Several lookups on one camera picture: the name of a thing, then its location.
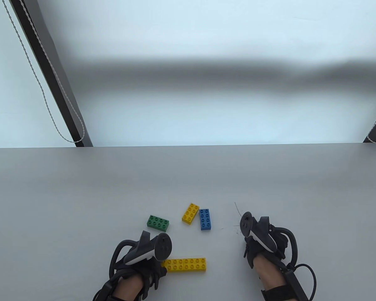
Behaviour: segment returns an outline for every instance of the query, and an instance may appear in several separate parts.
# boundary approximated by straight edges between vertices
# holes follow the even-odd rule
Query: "scratch mark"
[[[241,214],[241,213],[239,212],[239,210],[238,210],[237,203],[234,202],[234,204],[235,204],[235,208],[237,208],[238,214],[242,217],[242,214]]]

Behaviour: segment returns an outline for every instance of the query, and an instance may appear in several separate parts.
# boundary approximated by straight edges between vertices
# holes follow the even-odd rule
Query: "forearm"
[[[141,275],[136,274],[128,279],[120,280],[112,295],[125,301],[133,301],[143,286]]]
[[[265,290],[268,291],[272,288],[287,284],[282,273],[263,255],[259,254],[253,259],[253,266],[258,272]]]

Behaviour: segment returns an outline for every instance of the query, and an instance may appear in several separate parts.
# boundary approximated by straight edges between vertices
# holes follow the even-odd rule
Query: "green lego brick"
[[[166,232],[169,223],[170,222],[164,218],[158,218],[157,216],[151,215],[148,219],[147,225],[148,227]]]

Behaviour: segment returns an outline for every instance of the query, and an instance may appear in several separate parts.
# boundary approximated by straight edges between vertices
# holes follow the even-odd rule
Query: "blind cord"
[[[26,14],[26,16],[27,16],[27,18],[28,18],[28,20],[29,20],[29,24],[31,24],[32,29],[33,29],[33,31],[34,31],[34,33],[35,33],[35,36],[36,36],[36,38],[37,38],[38,41],[39,41],[40,47],[42,48],[43,53],[45,54],[46,59],[48,60],[48,62],[49,62],[49,64],[50,64],[50,67],[52,68],[53,74],[55,75],[56,81],[57,81],[57,83],[59,84],[59,87],[60,87],[60,89],[61,89],[63,95],[64,95],[65,98],[67,99],[67,101],[68,101],[68,103],[70,104],[70,106],[71,106],[73,112],[74,112],[75,115],[78,117],[78,120],[79,120],[79,122],[81,123],[81,126],[82,126],[82,137],[81,137],[81,139],[79,139],[79,140],[77,140],[77,141],[68,140],[67,138],[65,138],[65,137],[60,133],[59,128],[57,127],[56,122],[55,122],[55,120],[53,119],[52,112],[51,112],[50,109],[49,109],[49,105],[47,104],[47,99],[46,99],[46,95],[44,94],[44,90],[43,90],[42,84],[40,83],[40,80],[38,79],[38,76],[36,75],[35,69],[33,68],[32,63],[31,63],[31,60],[30,60],[30,58],[29,58],[29,55],[28,55],[28,53],[27,53],[27,51],[26,51],[26,49],[25,49],[25,45],[24,45],[24,43],[22,42],[21,36],[19,35],[19,32],[18,32],[18,30],[17,30],[17,28],[16,28],[16,26],[15,26],[15,24],[14,24],[14,21],[13,21],[11,15],[10,15],[10,12],[8,11],[8,8],[7,8],[7,5],[6,5],[5,1],[2,0],[2,2],[3,2],[3,5],[4,5],[4,8],[6,9],[7,15],[8,15],[8,17],[9,17],[9,19],[10,19],[10,21],[11,21],[11,24],[12,24],[12,26],[13,26],[13,28],[14,28],[14,30],[15,30],[17,36],[18,36],[19,42],[21,43],[22,49],[23,49],[23,51],[24,51],[24,53],[25,53],[25,56],[26,56],[26,58],[28,59],[29,66],[31,67],[32,72],[33,72],[33,74],[34,74],[34,76],[35,76],[35,79],[36,79],[36,81],[38,82],[38,85],[39,85],[39,87],[40,87],[40,90],[42,91],[42,95],[43,95],[44,103],[46,104],[46,108],[47,108],[47,110],[48,110],[48,112],[49,112],[49,115],[50,115],[50,118],[52,119],[53,124],[55,125],[56,131],[57,131],[57,132],[59,133],[59,135],[60,135],[64,140],[66,140],[67,142],[71,142],[71,143],[81,142],[82,139],[85,137],[85,126],[84,126],[84,124],[83,124],[83,122],[82,122],[80,116],[79,116],[78,113],[76,112],[74,106],[72,105],[72,103],[71,103],[71,101],[70,101],[70,99],[69,99],[67,93],[65,92],[63,85],[61,84],[61,81],[60,81],[60,79],[59,79],[59,76],[57,75],[57,72],[56,72],[55,68],[53,67],[52,62],[51,62],[51,60],[49,59],[49,56],[47,55],[46,50],[45,50],[45,48],[44,48],[43,45],[42,45],[42,42],[40,41],[40,38],[39,38],[39,36],[38,36],[38,33],[36,32],[35,26],[34,26],[33,23],[32,23],[31,17],[29,16],[28,11],[26,10],[26,7],[25,7],[24,3],[22,2],[22,0],[19,0],[19,2],[20,2],[21,5],[22,5],[23,11],[25,12],[25,14]]]

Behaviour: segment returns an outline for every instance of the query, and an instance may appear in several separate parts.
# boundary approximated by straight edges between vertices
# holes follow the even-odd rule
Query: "hand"
[[[274,239],[277,245],[277,251],[274,253],[274,255],[279,259],[284,259],[285,255],[285,249],[288,246],[288,239],[285,235],[278,233],[278,232],[270,232],[270,236]],[[247,243],[245,247],[244,257],[247,257],[249,266],[253,268],[253,260],[254,258],[260,254],[263,251],[266,251],[262,245],[255,241],[252,237],[245,237],[245,242]]]
[[[135,297],[137,295],[142,295],[142,299],[145,299],[148,296],[149,288],[155,285],[155,289],[158,289],[159,279],[167,274],[167,269],[162,267],[161,263],[154,257],[149,260],[144,259],[133,265],[120,264],[116,266],[117,272],[124,270],[125,273],[123,273],[124,280],[119,282],[113,295],[124,300],[126,300],[125,297],[121,298],[119,296],[124,296],[125,294],[131,296],[131,292],[135,292]],[[132,287],[123,284],[123,282],[126,280],[129,281],[131,278],[136,279],[136,281],[132,283]]]

